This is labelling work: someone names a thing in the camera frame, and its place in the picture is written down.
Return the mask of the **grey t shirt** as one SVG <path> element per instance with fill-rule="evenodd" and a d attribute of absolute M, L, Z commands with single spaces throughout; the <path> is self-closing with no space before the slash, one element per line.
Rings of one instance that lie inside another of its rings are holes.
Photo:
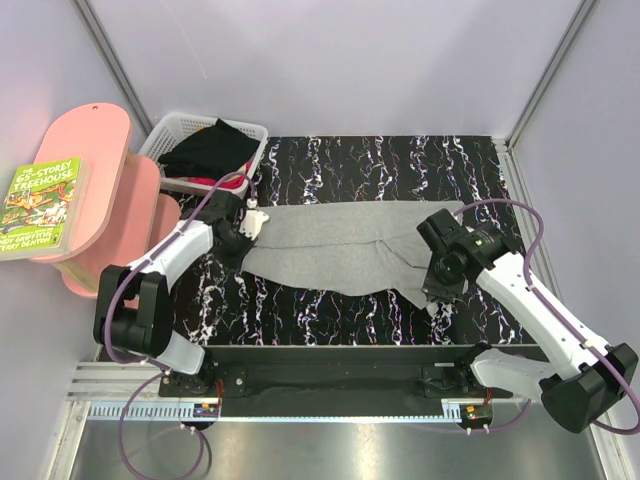
<path fill-rule="evenodd" d="M 358 201 L 264 207 L 242 270 L 277 284 L 364 296 L 395 290 L 419 309 L 431 250 L 417 231 L 460 201 Z"/>

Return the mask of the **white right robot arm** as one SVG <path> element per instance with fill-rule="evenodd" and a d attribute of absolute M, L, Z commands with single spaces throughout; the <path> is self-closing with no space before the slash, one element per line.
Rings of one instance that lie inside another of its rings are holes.
<path fill-rule="evenodd" d="M 631 388 L 639 356 L 613 345 L 582 323 L 533 274 L 530 258 L 495 226 L 461 225 L 441 209 L 417 231 L 431 251 L 423 283 L 428 299 L 454 300 L 475 285 L 500 302 L 536 341 L 546 359 L 509 355 L 486 343 L 454 363 L 454 384 L 466 396 L 500 389 L 543 405 L 565 430 L 580 433 L 623 398 L 639 403 Z"/>

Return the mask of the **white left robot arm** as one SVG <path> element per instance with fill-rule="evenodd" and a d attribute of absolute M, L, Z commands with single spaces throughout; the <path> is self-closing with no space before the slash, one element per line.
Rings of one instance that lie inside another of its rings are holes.
<path fill-rule="evenodd" d="M 196 396 L 215 388 L 212 355 L 174 327 L 171 290 L 194 262 L 206 254 L 230 269 L 241 267 L 268 214 L 257 201 L 216 191 L 185 211 L 176 226 L 142 257 L 101 273 L 94 340 L 117 362 L 147 360 Z"/>

